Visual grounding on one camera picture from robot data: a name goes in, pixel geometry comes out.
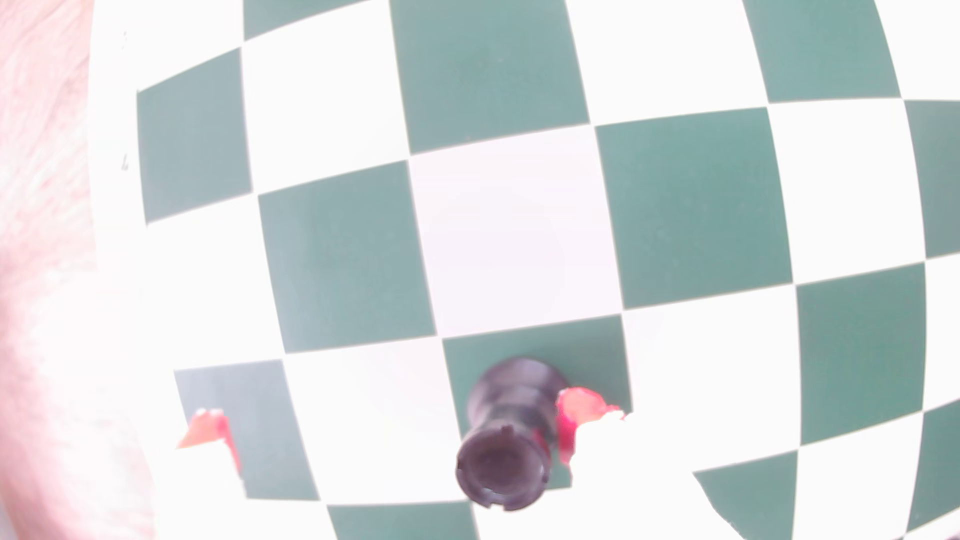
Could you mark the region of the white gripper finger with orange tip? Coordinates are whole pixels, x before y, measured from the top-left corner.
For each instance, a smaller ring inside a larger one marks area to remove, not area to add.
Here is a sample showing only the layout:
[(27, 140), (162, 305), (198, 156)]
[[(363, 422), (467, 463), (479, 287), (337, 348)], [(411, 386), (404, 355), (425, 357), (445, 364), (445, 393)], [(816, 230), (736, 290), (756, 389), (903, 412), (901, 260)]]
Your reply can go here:
[(246, 539), (247, 493), (228, 416), (200, 409), (151, 466), (156, 539)]
[(571, 475), (565, 539), (738, 539), (654, 424), (585, 387), (557, 398), (558, 455)]

